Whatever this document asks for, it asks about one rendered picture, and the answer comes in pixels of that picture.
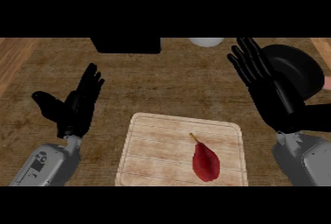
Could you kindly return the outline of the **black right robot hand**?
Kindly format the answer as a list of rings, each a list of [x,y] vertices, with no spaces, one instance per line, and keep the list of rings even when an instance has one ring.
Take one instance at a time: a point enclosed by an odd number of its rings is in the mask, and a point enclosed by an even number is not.
[[[331,103],[308,105],[294,83],[275,70],[263,47],[252,38],[238,38],[228,60],[243,79],[266,124],[274,130],[331,132]]]

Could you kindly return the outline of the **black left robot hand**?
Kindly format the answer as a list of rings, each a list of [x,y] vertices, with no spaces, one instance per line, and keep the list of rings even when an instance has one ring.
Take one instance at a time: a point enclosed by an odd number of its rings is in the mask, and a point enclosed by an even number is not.
[[[98,65],[91,63],[77,89],[70,92],[65,101],[45,91],[33,93],[31,98],[40,107],[43,117],[57,123],[59,138],[83,137],[88,134],[104,82]]]

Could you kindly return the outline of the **black pot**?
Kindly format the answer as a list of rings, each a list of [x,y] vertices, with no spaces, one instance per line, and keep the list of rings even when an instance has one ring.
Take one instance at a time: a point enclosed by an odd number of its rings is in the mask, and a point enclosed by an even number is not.
[[[306,101],[325,85],[325,75],[317,60],[290,45],[268,45],[263,48],[274,69],[284,73]]]

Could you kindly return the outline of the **pale wooden cutting board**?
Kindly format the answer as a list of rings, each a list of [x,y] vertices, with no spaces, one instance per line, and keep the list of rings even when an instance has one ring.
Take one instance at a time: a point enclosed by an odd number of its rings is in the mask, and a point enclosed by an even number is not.
[[[221,176],[206,182],[194,173],[195,143],[221,159]],[[232,122],[138,113],[119,163],[117,186],[247,186],[244,140]]]

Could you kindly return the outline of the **black box appliance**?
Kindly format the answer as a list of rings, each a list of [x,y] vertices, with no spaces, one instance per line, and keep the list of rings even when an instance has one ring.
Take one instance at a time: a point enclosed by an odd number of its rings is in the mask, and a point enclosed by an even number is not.
[[[99,53],[158,54],[160,38],[92,38]]]

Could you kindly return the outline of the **white round object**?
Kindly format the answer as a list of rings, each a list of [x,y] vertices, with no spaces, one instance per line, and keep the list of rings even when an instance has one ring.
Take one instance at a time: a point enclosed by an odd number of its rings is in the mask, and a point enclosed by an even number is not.
[[[223,38],[190,38],[190,41],[201,47],[215,47],[223,42]]]

